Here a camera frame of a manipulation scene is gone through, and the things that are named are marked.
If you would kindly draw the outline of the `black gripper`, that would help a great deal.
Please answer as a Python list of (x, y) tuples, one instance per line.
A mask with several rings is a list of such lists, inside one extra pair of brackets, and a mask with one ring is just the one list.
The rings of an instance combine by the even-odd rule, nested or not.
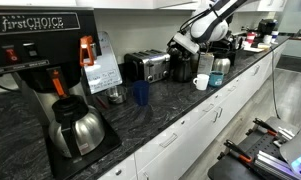
[(199, 51), (199, 45), (185, 36), (174, 36), (167, 43), (167, 53), (170, 55), (170, 70), (174, 70), (180, 61), (188, 60)]

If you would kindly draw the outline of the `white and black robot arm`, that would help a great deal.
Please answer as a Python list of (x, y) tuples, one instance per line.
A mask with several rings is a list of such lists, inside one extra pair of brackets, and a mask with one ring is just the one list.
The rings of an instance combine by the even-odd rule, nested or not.
[(223, 39), (229, 30), (227, 19), (237, 9), (253, 1), (208, 0), (202, 3), (167, 43), (170, 69), (174, 70), (180, 61), (187, 61), (197, 54), (201, 44)]

